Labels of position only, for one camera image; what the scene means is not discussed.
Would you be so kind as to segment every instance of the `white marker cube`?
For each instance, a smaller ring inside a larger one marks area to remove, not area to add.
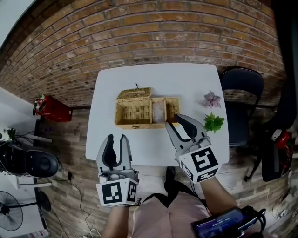
[[[97,184],[99,201],[102,206],[133,205],[136,201],[137,185],[131,178]]]
[[[212,178],[218,174],[221,167],[212,152],[211,145],[180,155],[179,164],[194,183]]]

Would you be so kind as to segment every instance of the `person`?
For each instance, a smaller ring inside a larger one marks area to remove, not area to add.
[[[167,168],[167,196],[154,193],[135,210],[132,238],[194,238],[192,222],[237,207],[235,199],[212,177],[200,182],[207,210],[190,188],[174,179],[175,174],[174,167]],[[113,207],[102,237],[127,238],[128,220],[129,207]]]

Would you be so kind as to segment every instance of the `red object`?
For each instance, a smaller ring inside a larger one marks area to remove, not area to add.
[[[281,135],[276,139],[278,149],[283,149],[287,146],[288,141],[291,139],[291,134],[287,131],[283,131]]]
[[[45,96],[44,99],[38,99],[37,103],[39,105],[39,108],[35,109],[37,115],[52,121],[71,121],[73,110],[52,96]]]

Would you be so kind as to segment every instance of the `black shoe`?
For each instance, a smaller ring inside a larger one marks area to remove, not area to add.
[[[174,180],[176,175],[175,167],[167,167],[166,180]]]

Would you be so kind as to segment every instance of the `brick wall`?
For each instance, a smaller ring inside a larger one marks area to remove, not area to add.
[[[257,0],[39,0],[1,49],[0,86],[90,105],[100,70],[165,62],[257,70],[263,105],[278,103],[284,81],[273,12]]]

